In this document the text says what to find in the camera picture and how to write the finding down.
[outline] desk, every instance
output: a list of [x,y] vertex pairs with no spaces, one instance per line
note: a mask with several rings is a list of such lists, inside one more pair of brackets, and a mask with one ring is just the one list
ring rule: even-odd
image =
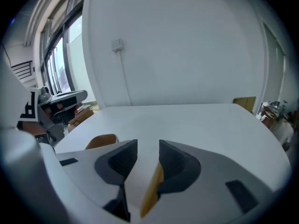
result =
[[282,187],[291,173],[271,131],[236,104],[108,107],[76,127],[55,151],[84,150],[92,138],[107,133],[119,141],[138,139],[138,159],[125,182],[128,203],[138,208],[157,165],[159,139],[223,154],[272,190]]

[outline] white table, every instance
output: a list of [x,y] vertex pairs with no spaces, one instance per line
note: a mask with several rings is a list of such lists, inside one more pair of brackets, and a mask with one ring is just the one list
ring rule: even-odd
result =
[[159,156],[159,139],[223,154],[253,173],[273,191],[291,173],[274,135],[235,104],[108,107],[94,114],[55,147],[56,153],[84,150],[101,134],[119,141],[138,139],[138,160],[126,180],[128,203],[140,207]]

